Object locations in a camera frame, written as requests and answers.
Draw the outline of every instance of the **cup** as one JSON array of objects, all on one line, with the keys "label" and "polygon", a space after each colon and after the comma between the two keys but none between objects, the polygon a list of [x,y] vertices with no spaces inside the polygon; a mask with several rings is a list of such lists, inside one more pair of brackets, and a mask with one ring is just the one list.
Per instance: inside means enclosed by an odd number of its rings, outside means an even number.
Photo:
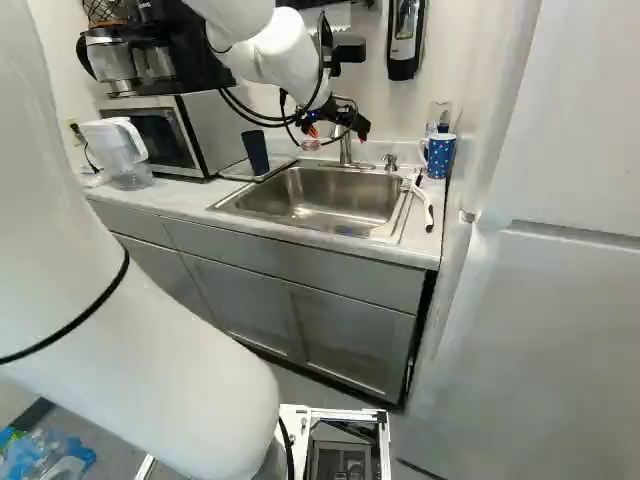
[{"label": "cup", "polygon": [[449,176],[456,151],[456,138],[453,133],[433,133],[420,142],[424,149],[427,177],[442,179]]}]

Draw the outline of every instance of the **refrigerator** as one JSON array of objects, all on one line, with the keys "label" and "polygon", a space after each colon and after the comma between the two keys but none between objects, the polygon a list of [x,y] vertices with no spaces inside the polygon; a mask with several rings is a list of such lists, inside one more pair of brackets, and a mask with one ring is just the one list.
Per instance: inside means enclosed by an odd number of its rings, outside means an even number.
[{"label": "refrigerator", "polygon": [[638,479],[640,2],[484,2],[474,41],[398,455]]}]

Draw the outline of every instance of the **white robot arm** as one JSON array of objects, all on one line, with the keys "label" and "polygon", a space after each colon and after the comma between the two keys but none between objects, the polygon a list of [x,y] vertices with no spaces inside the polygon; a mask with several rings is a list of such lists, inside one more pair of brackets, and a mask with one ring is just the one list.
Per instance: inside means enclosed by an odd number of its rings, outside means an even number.
[{"label": "white robot arm", "polygon": [[[319,58],[297,12],[186,1],[236,73],[308,102]],[[162,292],[93,213],[22,0],[3,3],[0,65],[0,373],[191,478],[252,478],[278,422],[269,368]],[[317,105],[329,97],[322,79]]]},{"label": "white robot arm", "polygon": [[[299,105],[311,99],[320,58],[296,10],[274,0],[184,2],[207,20],[209,42],[234,75],[284,88]],[[325,75],[312,108],[330,95]]]}]

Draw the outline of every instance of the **gray cabinet door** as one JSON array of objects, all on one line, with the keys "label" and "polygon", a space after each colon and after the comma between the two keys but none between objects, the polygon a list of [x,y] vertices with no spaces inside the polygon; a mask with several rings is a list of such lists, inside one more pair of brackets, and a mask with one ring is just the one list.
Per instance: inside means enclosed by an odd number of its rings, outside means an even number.
[{"label": "gray cabinet door", "polygon": [[219,327],[239,341],[299,361],[300,339],[285,284],[183,254]]},{"label": "gray cabinet door", "polygon": [[288,288],[306,364],[397,401],[414,317],[300,285]]},{"label": "gray cabinet door", "polygon": [[215,324],[211,311],[178,252],[117,233],[113,236],[129,250],[131,258],[160,288],[203,320]]}]

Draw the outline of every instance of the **sink basin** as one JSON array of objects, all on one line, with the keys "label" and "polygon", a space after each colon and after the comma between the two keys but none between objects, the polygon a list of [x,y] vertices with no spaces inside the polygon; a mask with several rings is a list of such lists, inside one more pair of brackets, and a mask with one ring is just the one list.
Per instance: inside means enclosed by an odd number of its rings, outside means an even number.
[{"label": "sink basin", "polygon": [[402,177],[384,170],[358,171],[299,160],[208,210],[397,243],[410,203],[401,186]]}]

